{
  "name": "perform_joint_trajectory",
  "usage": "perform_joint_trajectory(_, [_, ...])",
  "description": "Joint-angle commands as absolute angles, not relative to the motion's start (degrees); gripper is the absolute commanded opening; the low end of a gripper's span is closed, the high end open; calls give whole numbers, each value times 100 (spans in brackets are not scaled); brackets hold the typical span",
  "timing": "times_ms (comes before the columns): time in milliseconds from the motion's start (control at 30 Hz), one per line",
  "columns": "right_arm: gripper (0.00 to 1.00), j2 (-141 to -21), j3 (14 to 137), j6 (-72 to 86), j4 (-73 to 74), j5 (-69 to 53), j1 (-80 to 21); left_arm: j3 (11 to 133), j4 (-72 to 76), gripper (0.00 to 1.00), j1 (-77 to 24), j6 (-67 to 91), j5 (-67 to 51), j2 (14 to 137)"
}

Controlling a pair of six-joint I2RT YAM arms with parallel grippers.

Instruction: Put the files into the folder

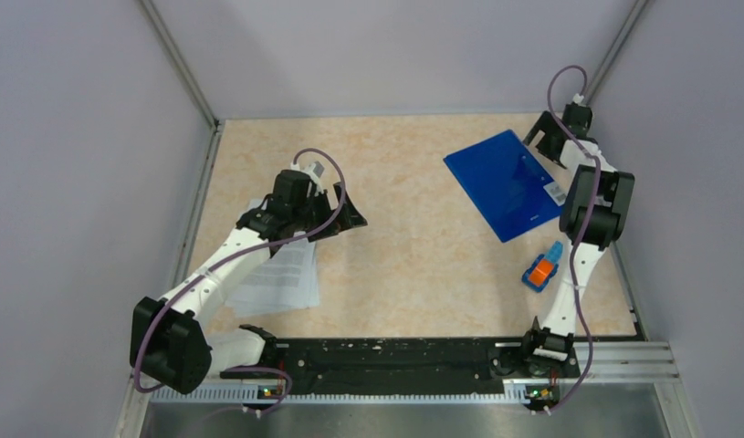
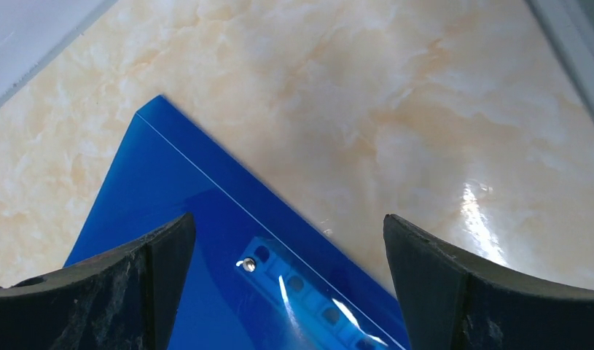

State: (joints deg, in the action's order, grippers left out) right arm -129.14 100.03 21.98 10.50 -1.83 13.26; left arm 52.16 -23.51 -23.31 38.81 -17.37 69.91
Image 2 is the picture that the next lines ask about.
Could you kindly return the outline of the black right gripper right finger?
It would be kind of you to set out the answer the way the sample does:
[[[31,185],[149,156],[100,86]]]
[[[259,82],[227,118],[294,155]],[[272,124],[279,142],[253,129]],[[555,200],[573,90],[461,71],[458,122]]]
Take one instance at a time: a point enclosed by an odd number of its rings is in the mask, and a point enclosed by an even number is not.
[[[383,238],[412,349],[594,349],[594,290],[514,271],[395,214]]]

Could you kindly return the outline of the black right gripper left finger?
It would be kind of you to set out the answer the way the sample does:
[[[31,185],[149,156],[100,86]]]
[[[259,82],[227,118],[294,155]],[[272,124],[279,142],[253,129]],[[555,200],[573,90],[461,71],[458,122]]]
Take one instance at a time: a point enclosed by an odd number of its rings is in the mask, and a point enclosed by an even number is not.
[[[195,247],[190,213],[0,287],[0,349],[166,349]]]

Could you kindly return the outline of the blue plastic file folder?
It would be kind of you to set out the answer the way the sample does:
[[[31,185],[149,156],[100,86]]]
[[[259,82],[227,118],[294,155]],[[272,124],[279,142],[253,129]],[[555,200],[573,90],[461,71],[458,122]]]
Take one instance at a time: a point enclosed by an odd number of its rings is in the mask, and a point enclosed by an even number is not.
[[[67,263],[187,212],[171,349],[409,348],[396,299],[162,96],[134,114]]]

